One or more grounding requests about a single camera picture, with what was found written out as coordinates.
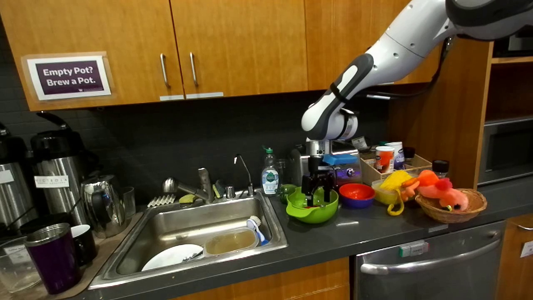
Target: sink basin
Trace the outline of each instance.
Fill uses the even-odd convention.
[[[243,231],[251,215],[258,216],[259,231],[268,240],[259,246],[256,246],[256,241],[249,243],[249,238],[238,240],[238,236],[246,236]],[[156,253],[186,243],[203,246],[203,255],[141,271]],[[259,191],[248,198],[218,200],[201,206],[151,208],[141,215],[129,235],[108,258],[89,290],[138,283],[189,268],[208,268],[213,263],[261,255],[284,246],[286,238],[273,206]]]

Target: wooden shelf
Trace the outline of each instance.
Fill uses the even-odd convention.
[[[533,63],[533,56],[492,56],[492,65]]]

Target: dishwasher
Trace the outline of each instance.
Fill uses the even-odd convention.
[[[351,260],[352,300],[492,300],[504,221],[392,245]]]

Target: gray countertop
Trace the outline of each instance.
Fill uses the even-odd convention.
[[[323,263],[334,258],[351,256],[362,251],[404,243],[429,235],[439,235],[467,226],[476,226],[512,215],[533,211],[531,178],[481,186],[487,208],[466,223],[442,225],[427,218],[419,206],[407,205],[401,216],[386,215],[386,206],[374,203],[366,210],[341,208],[323,225],[306,225],[289,218],[278,198],[269,198],[283,226],[288,246],[283,250],[223,261],[194,270],[171,273],[163,278],[143,283],[144,288],[113,286],[103,295],[88,290],[86,298],[168,298],[193,291],[209,290],[243,280],[259,278],[279,271]]]

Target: black wall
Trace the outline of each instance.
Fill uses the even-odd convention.
[[[81,135],[84,146],[99,156],[103,170],[118,173],[123,185],[136,188],[136,201],[146,203],[159,193],[166,176],[198,185],[198,166],[206,166],[211,180],[246,185],[243,168],[233,166],[234,153],[244,156],[258,185],[263,146],[273,146],[284,156],[293,145],[304,143],[299,116],[319,95],[306,91],[53,113]],[[382,138],[386,101],[361,103],[359,108],[357,135]],[[36,131],[54,128],[28,111],[3,28],[0,121],[26,145]]]

